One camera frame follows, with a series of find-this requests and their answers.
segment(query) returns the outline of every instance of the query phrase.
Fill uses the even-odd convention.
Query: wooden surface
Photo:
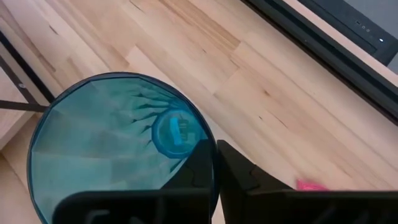
[[[38,117],[33,115],[0,153],[0,223],[39,224],[27,190],[26,158]]]
[[[362,48],[358,47],[354,42],[350,41],[343,34],[338,32],[335,28],[325,22],[323,19],[319,18],[315,13],[306,8],[303,4],[298,2],[297,0],[283,0],[288,5],[290,5],[293,9],[319,27],[323,32],[328,34],[330,37],[334,38],[339,44],[348,49],[351,53],[353,53],[357,58],[361,59],[364,63],[369,65],[373,70],[377,71],[380,75],[382,75],[386,80],[389,80],[392,84],[398,87],[398,74],[395,74],[385,65],[380,63],[374,57],[365,52]]]
[[[398,188],[398,127],[238,0],[0,0],[0,29],[55,95],[145,73],[292,187]]]

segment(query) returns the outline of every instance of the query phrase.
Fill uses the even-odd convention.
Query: black edge
[[[398,124],[398,87],[386,80],[283,0],[242,0],[321,65]]]
[[[219,140],[217,145],[225,223],[281,223],[269,222],[271,218],[268,213],[272,213],[270,211],[275,202],[269,199],[273,192],[290,191],[292,188],[253,164],[226,141]]]

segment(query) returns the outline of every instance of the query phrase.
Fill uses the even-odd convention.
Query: black frame
[[[398,222],[396,191],[296,191],[227,142],[217,145],[226,224]]]
[[[398,87],[283,0],[242,0],[359,96],[398,125]]]

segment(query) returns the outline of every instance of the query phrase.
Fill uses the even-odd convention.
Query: light wood plank
[[[34,1],[3,0],[3,3],[50,66],[56,67],[71,54],[73,46],[59,36],[58,27],[50,24]]]
[[[41,223],[29,193],[0,154],[0,223]]]
[[[37,122],[39,122],[39,116],[33,115],[1,151],[26,189],[28,188],[26,176],[27,153],[30,139]]]

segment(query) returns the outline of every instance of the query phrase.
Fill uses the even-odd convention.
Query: wood grain
[[[30,138],[35,130],[39,115],[33,115],[21,130],[8,142],[1,151],[14,172],[20,178],[23,186],[27,189],[26,161]]]
[[[330,189],[398,189],[398,127],[239,0],[0,6],[0,29],[55,95],[101,72],[145,73],[182,91],[217,138],[292,187],[305,178]]]
[[[0,223],[39,224],[27,189],[0,154]]]

